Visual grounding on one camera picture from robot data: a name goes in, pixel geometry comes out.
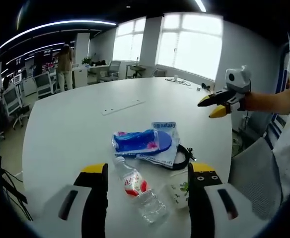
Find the human arm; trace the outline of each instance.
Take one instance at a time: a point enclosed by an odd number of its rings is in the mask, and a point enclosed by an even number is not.
[[[250,93],[244,99],[246,111],[260,111],[288,115],[290,113],[290,89],[278,94]]]

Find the robotic arm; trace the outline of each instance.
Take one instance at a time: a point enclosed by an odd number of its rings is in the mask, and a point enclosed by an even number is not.
[[[218,106],[209,115],[210,118],[221,118],[233,111],[244,111],[244,97],[251,91],[251,72],[244,65],[239,69],[227,69],[225,72],[226,87],[204,97],[198,107],[213,104]]]

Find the ceiling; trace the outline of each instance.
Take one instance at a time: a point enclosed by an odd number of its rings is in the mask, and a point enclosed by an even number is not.
[[[279,21],[277,4],[271,1],[202,0],[207,13],[218,14],[224,20],[239,24],[279,46],[287,41],[285,28]],[[160,16],[166,12],[199,12],[195,0],[14,0],[0,2],[0,45],[11,37],[30,28],[55,21],[89,19],[122,23],[142,16]],[[97,29],[106,31],[113,26],[99,24],[72,24],[46,27],[22,36],[0,50],[2,61],[19,56],[45,45],[75,40],[76,31],[53,33],[30,39],[49,32],[70,29]]]

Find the floor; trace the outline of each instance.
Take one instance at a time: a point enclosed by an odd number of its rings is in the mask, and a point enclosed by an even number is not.
[[[30,106],[30,111],[34,103],[37,100],[37,94],[32,94],[27,96],[24,101],[26,105]],[[15,175],[18,179],[22,180],[22,146],[23,139],[25,136],[27,128],[28,119],[23,119],[23,127],[20,127],[19,124],[16,125],[15,130],[10,128],[5,132],[5,140],[0,142],[0,156],[2,156],[2,168],[9,171],[11,174]],[[232,155],[238,154],[241,146],[241,139],[235,133],[232,134]],[[17,181],[13,178],[13,181],[16,185],[16,188],[21,193],[24,192],[23,183]],[[15,208],[17,213],[20,215],[21,219],[26,220],[25,215],[22,213],[21,209],[10,201],[12,206]]]

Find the plastic water bottle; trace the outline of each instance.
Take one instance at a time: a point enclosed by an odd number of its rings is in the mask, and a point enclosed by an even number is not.
[[[162,221],[167,215],[166,206],[161,203],[137,169],[126,164],[123,157],[113,159],[125,192],[133,198],[140,214],[148,223]]]

